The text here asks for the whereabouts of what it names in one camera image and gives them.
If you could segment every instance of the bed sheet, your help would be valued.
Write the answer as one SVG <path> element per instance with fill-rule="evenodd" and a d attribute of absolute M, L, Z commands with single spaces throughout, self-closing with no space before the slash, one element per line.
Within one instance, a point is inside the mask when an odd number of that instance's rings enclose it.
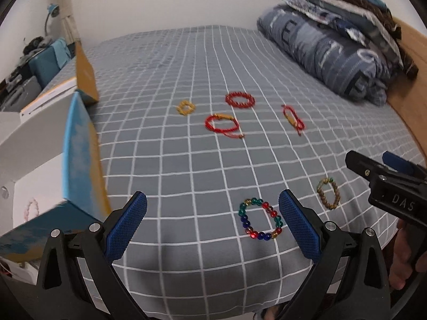
<path fill-rule="evenodd" d="M 148 198 L 147 215 L 114 268 L 149 316 L 221 319 L 292 298 L 311 262 L 287 226 L 276 240 L 249 238 L 238 216 L 246 198 L 277 209 L 289 188 L 323 221 L 354 232 L 373 227 L 382 246 L 396 232 L 396 218 L 368 204 L 367 182 L 344 161 L 349 150 L 377 161 L 390 150 L 422 162 L 391 107 L 335 95 L 252 30 L 215 25 L 131 34 L 86 54 L 100 92 L 89 111 L 112 207 L 136 190 Z M 73 75 L 74 62 L 49 87 Z M 255 106 L 233 109 L 225 103 L 230 91 L 252 94 Z M 196 105 L 186 117 L 176 111 L 184 99 Z M 304 121 L 301 136 L 284 118 L 284 103 Z M 205 118 L 218 112 L 236 116 L 245 138 L 208 131 Z M 333 211 L 315 191 L 326 175 L 341 192 Z M 271 231 L 260 207 L 248 215 L 256 230 Z M 341 265 L 336 280 L 342 272 Z"/>

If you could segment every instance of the blue gripper pad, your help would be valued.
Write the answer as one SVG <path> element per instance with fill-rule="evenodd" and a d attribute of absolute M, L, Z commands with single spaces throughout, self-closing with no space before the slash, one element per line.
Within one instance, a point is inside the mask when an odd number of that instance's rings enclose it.
<path fill-rule="evenodd" d="M 279 210 L 303 255 L 313 260 L 316 264 L 322 254 L 321 237 L 304 214 L 306 208 L 304 208 L 294 194 L 287 189 L 282 191 L 279 196 Z"/>
<path fill-rule="evenodd" d="M 395 169 L 397 172 L 407 174 L 408 176 L 414 174 L 414 168 L 409 161 L 406 161 L 389 151 L 386 151 L 383 154 L 383 163 L 390 166 L 392 169 Z"/>
<path fill-rule="evenodd" d="M 105 240 L 105 258 L 109 263 L 122 258 L 139 224 L 147 213 L 147 197 L 140 192 L 126 208 Z"/>

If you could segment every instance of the gold beaded bracelet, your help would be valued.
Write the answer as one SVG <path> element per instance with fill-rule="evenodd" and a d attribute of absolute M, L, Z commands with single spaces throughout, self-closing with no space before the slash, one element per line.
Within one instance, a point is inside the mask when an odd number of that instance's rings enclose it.
<path fill-rule="evenodd" d="M 181 115 L 191 114 L 194 112 L 195 109 L 196 109 L 196 106 L 187 100 L 182 100 L 176 108 L 178 113 Z"/>
<path fill-rule="evenodd" d="M 334 204 L 330 204 L 328 203 L 325 193 L 322 190 L 322 186 L 325 184 L 330 183 L 332 185 L 332 188 L 334 189 L 334 194 L 335 194 L 335 201 Z M 338 186 L 337 183 L 334 181 L 334 178 L 323 178 L 319 184 L 317 185 L 317 193 L 320 196 L 320 200 L 322 201 L 323 205 L 327 208 L 327 209 L 335 209 L 336 207 L 338 207 L 339 204 L 339 200 L 341 199 L 341 196 L 339 194 L 339 190 L 338 190 Z"/>

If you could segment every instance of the red beaded bracelet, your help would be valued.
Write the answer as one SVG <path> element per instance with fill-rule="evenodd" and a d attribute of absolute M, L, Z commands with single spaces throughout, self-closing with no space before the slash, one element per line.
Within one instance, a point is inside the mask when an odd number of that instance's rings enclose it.
<path fill-rule="evenodd" d="M 248 100 L 248 102 L 236 102 L 233 100 L 234 97 L 243 97 Z M 251 94 L 243 93 L 242 91 L 235 91 L 234 93 L 229 93 L 226 96 L 226 102 L 235 108 L 250 108 L 255 105 L 255 99 Z"/>
<path fill-rule="evenodd" d="M 270 215 L 274 221 L 275 221 L 275 226 L 276 229 L 273 230 L 273 232 L 271 233 L 264 233 L 264 232 L 257 232 L 254 231 L 254 229 L 251 226 L 251 222 L 249 221 L 248 216 L 246 215 L 246 207 L 249 205 L 256 205 L 256 206 L 262 206 L 265 211 L 268 213 L 268 215 Z M 283 226 L 283 222 L 282 222 L 282 218 L 280 215 L 278 215 L 278 213 L 273 209 L 273 207 L 271 207 L 268 202 L 264 202 L 261 198 L 247 198 L 246 200 L 243 201 L 243 203 L 240 204 L 239 207 L 239 216 L 240 216 L 240 220 L 242 221 L 242 225 L 243 228 L 245 228 L 245 232 L 251 236 L 251 238 L 253 239 L 263 239 L 265 241 L 269 241 L 271 238 L 275 239 L 279 234 L 282 233 L 282 226 Z"/>
<path fill-rule="evenodd" d="M 230 129 L 219 129 L 211 125 L 212 120 L 223 120 L 223 119 L 231 120 L 235 126 Z M 215 113 L 213 115 L 208 116 L 204 121 L 204 126 L 206 126 L 206 128 L 209 131 L 213 131 L 215 133 L 222 133 L 223 135 L 230 138 L 243 138 L 245 136 L 245 135 L 230 134 L 230 132 L 234 132 L 239 129 L 239 123 L 233 116 L 227 115 L 227 114 Z"/>
<path fill-rule="evenodd" d="M 282 107 L 283 107 L 283 115 L 285 116 L 285 118 L 295 128 L 296 132 L 298 132 L 298 135 L 301 135 L 301 131 L 303 131 L 305 129 L 304 122 L 300 118 L 298 118 L 298 116 L 296 115 L 296 112 L 292 106 L 290 106 L 288 104 L 282 104 Z M 289 116 L 286 113 L 286 110 L 290 110 L 293 117 Z"/>

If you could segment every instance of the blue lamp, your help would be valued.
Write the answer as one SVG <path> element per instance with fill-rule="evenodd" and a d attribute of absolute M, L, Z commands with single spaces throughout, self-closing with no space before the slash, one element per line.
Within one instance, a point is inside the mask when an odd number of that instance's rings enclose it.
<path fill-rule="evenodd" d="M 55 4 L 50 4 L 48 6 L 48 16 L 46 17 L 46 21 L 44 23 L 44 36 L 46 37 L 48 35 L 48 20 L 49 16 L 52 18 L 55 18 L 59 15 L 59 6 Z"/>

